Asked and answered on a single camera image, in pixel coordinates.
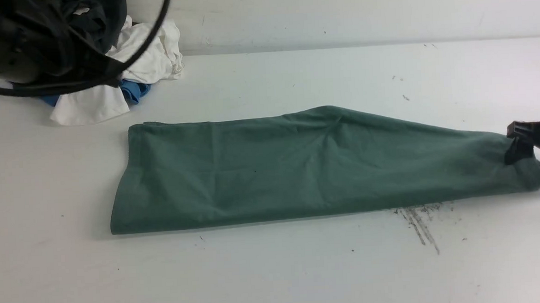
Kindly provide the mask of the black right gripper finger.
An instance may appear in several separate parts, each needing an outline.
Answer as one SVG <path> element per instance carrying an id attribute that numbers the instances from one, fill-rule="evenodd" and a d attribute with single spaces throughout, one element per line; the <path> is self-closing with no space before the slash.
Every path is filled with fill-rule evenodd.
<path id="1" fill-rule="evenodd" d="M 534 147 L 540 149 L 540 121 L 512 122 L 507 128 L 506 137 L 512 139 L 504 156 L 506 165 L 532 157 Z"/>

